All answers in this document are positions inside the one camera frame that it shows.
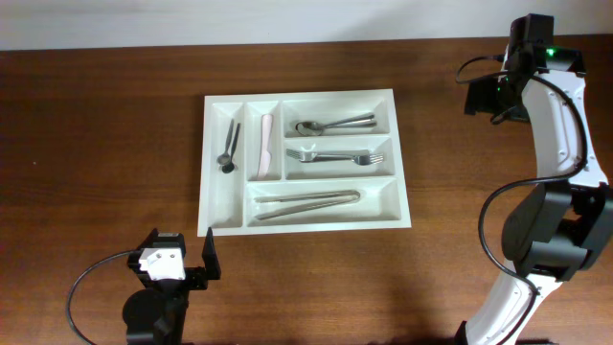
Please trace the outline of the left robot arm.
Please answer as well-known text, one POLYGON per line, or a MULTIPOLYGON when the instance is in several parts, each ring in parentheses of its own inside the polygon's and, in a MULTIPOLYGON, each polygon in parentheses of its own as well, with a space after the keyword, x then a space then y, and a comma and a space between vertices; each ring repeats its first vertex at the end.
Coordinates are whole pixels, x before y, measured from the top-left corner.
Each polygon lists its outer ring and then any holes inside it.
POLYGON ((190 292, 205 290, 221 277, 213 230, 205 236, 203 266, 186 267, 185 256, 183 235, 156 229, 128 255, 127 266, 143 285, 123 307, 128 344, 182 342, 190 292))

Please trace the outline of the steel fork pointing down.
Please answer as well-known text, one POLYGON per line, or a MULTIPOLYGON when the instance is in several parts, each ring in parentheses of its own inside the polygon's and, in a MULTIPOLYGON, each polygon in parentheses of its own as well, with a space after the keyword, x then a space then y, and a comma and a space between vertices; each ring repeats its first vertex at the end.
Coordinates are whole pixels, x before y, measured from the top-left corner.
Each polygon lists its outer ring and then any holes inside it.
POLYGON ((384 161, 383 153, 351 154, 351 153, 316 153, 311 159, 312 163, 351 161, 358 166, 369 166, 384 161))

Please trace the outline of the steel fork pointing up-left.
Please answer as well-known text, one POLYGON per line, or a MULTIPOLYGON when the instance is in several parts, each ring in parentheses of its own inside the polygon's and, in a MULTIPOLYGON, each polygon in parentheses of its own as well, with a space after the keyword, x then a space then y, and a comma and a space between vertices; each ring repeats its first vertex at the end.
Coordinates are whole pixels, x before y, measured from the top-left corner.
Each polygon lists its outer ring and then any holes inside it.
POLYGON ((295 149, 286 149, 285 150, 285 154, 290 157, 290 158, 294 158, 297 159, 298 161, 302 162, 302 163, 312 163, 311 159, 313 158, 313 156, 319 152, 314 152, 314 151, 298 151, 295 149))

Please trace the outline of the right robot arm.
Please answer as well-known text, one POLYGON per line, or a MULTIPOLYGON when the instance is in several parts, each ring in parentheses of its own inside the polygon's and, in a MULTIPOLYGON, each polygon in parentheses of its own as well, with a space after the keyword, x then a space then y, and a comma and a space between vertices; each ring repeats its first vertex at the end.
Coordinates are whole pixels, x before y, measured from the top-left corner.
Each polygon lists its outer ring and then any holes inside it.
POLYGON ((500 71, 465 81, 465 114, 527 123, 537 175, 506 184, 532 191, 508 215, 494 260, 500 274, 478 312, 463 322, 457 344, 517 344, 536 309, 577 272, 589 269, 612 237, 612 190, 594 152, 584 110, 586 69, 578 50, 556 46, 555 20, 530 13, 511 23, 500 71))

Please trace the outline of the steel kitchen tongs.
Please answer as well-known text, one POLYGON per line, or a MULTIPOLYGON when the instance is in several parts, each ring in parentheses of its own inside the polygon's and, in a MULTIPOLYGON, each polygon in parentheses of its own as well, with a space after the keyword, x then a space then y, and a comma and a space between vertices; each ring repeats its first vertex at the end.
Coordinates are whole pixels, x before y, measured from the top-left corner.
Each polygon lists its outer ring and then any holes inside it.
POLYGON ((275 219, 336 205, 352 203, 358 201, 360 198, 361 194, 357 190, 318 192, 298 195, 261 196, 255 199, 256 203, 293 203, 293 206, 257 215, 255 216, 255 219, 275 219))

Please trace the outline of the small steel teaspoon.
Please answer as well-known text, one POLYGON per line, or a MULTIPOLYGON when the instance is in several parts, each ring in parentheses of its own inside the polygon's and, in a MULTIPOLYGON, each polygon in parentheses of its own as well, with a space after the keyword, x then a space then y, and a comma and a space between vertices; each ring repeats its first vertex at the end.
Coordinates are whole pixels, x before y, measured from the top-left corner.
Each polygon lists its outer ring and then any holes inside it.
POLYGON ((232 143, 231 143, 230 150, 229 150, 230 160, 228 161, 226 165, 221 166, 221 170, 223 173, 232 173, 234 169, 236 168, 236 164, 234 163, 234 156, 238 148, 238 138, 240 134, 240 128, 241 128, 241 124, 237 124, 236 127, 234 127, 233 139, 232 139, 232 143))
POLYGON ((228 128, 228 132, 226 135, 224 152, 216 159, 217 164, 220 166, 226 165, 228 161, 230 160, 229 150, 230 150, 230 146, 231 146, 232 139, 233 139, 234 125, 235 125, 235 121, 231 120, 229 128, 228 128))

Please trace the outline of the large steel spoon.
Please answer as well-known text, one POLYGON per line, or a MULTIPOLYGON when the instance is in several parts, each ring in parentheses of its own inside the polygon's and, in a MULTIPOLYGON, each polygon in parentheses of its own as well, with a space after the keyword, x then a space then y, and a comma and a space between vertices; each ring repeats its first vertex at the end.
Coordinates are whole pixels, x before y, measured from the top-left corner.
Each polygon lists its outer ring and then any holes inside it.
POLYGON ((325 124, 315 121, 303 121, 295 126, 295 130, 302 136, 321 136, 327 129, 375 127, 376 125, 377 120, 374 113, 368 113, 325 124))
POLYGON ((301 122, 295 126, 295 129, 298 133, 304 136, 320 136, 327 129, 375 127, 376 125, 377 121, 375 121, 374 119, 337 122, 330 124, 321 124, 317 122, 301 122))

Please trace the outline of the pink plastic knife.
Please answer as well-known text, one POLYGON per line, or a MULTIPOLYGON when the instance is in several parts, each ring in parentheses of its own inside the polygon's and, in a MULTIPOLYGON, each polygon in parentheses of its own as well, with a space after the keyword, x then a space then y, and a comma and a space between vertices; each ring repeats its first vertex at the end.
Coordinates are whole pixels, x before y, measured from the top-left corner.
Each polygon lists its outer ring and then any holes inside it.
POLYGON ((269 170, 272 155, 269 150, 274 117, 272 114, 264 114, 261 117, 261 154, 258 167, 257 179, 263 180, 269 170))

